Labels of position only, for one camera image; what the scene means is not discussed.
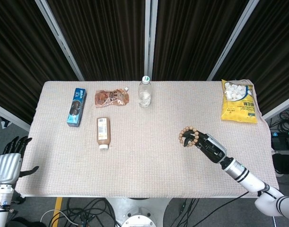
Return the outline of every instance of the curtain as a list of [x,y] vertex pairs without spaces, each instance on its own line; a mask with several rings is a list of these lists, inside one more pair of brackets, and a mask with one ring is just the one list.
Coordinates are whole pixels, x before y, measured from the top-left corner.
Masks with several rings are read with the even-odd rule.
[[48,0],[85,80],[140,80],[145,0]]
[[250,79],[260,110],[289,98],[289,0],[260,0],[214,77]]
[[206,80],[247,0],[159,0],[153,80]]
[[30,124],[48,80],[77,80],[35,1],[0,0],[0,106]]

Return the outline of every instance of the marshmallow bag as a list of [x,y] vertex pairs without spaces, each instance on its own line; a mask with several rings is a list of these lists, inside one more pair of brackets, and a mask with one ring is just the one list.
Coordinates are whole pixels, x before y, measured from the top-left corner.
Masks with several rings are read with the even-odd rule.
[[224,92],[222,120],[257,123],[254,111],[253,86],[222,80]]

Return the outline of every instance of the white robotic arm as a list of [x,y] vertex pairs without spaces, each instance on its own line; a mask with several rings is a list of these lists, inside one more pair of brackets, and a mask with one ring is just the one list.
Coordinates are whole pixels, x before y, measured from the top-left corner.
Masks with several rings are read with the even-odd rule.
[[289,219],[289,197],[255,177],[234,158],[227,157],[226,149],[211,135],[199,131],[194,134],[192,130],[186,130],[183,137],[185,137],[185,147],[194,141],[197,148],[212,162],[220,163],[222,169],[245,189],[249,192],[257,192],[259,198],[255,201],[255,205],[260,212],[267,216],[285,216]]
[[36,166],[30,171],[20,171],[26,146],[31,140],[32,138],[23,137],[18,141],[16,137],[7,144],[0,155],[0,227],[4,227],[7,222],[14,192],[12,185],[19,177],[30,175],[39,168]]

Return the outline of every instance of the white textured tablecloth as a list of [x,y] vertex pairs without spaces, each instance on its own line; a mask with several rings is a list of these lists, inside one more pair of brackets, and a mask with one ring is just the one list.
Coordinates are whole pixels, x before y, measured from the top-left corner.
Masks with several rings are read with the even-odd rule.
[[[46,82],[36,109],[19,179],[24,196],[211,197],[239,196],[245,189],[195,147],[184,148],[181,129],[209,133],[254,175],[277,187],[267,123],[221,120],[219,81],[152,82],[151,105],[140,108],[139,82]],[[78,128],[66,123],[75,88],[87,98]],[[95,107],[95,91],[129,87],[126,106]],[[100,151],[96,118],[111,120],[111,144]]]

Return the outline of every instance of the humanoid robot hand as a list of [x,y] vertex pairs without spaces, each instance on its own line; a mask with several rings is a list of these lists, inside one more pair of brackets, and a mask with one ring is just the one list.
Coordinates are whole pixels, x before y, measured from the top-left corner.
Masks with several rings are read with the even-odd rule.
[[36,166],[30,171],[20,171],[26,146],[32,138],[25,136],[18,139],[16,137],[8,143],[0,155],[0,184],[15,184],[19,177],[30,175],[39,168]]

